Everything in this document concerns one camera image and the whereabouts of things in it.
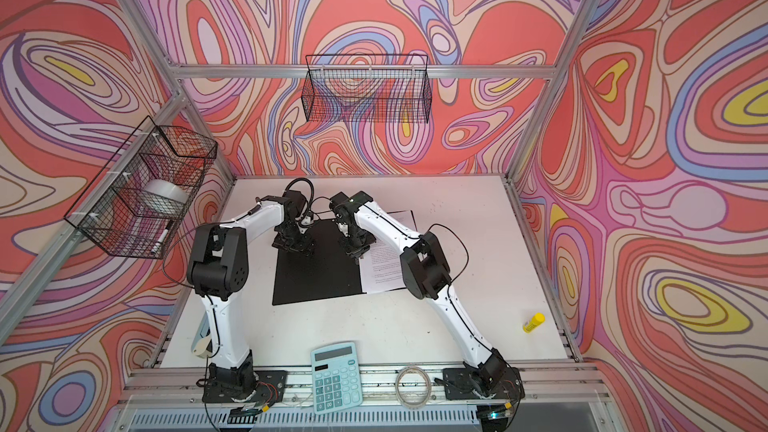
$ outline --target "wire basket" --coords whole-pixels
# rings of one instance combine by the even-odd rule
[[[423,54],[308,55],[301,93],[306,120],[428,123],[427,65]]]
[[[126,167],[112,172],[117,177],[82,220],[73,222],[72,209],[64,218],[107,254],[162,258],[216,151],[216,141],[206,136],[184,127],[155,125]],[[160,192],[163,186],[173,193]]]

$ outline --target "blue calculator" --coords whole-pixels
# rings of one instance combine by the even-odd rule
[[[312,372],[316,414],[338,412],[362,404],[360,367],[353,342],[313,350]]]

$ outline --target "calculator screen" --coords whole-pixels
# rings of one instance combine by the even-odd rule
[[[334,357],[341,357],[342,355],[349,355],[352,353],[351,347],[342,347],[337,350],[328,350],[327,352],[320,352],[315,354],[315,361],[332,359]]]

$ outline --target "robotic arm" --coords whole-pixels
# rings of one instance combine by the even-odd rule
[[[402,280],[408,291],[417,299],[427,299],[461,350],[475,394],[490,397],[508,366],[458,301],[437,237],[404,226],[364,192],[352,197],[340,192],[331,198],[330,206],[344,235],[341,246],[349,256],[359,258],[376,239],[400,252]]]
[[[306,212],[300,216],[305,206]],[[242,295],[238,294],[248,279],[247,245],[274,228],[274,247],[311,254],[314,241],[301,226],[309,209],[301,192],[285,190],[282,197],[257,200],[256,206],[243,216],[197,229],[187,281],[202,298],[208,323],[213,325],[211,345],[215,362],[209,365],[205,401],[206,397],[218,394],[239,401],[254,392],[253,353],[242,332]]]

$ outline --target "black hose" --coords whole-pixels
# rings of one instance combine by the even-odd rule
[[[299,222],[304,220],[304,217],[306,217],[310,210],[312,209],[312,201],[315,199],[315,187],[312,185],[312,182],[307,177],[299,177],[294,178],[290,183],[286,186],[286,190],[290,190],[290,188],[295,184],[296,182],[306,182],[310,184],[310,201],[306,203],[306,208],[304,209],[304,213],[301,217],[299,217]]]

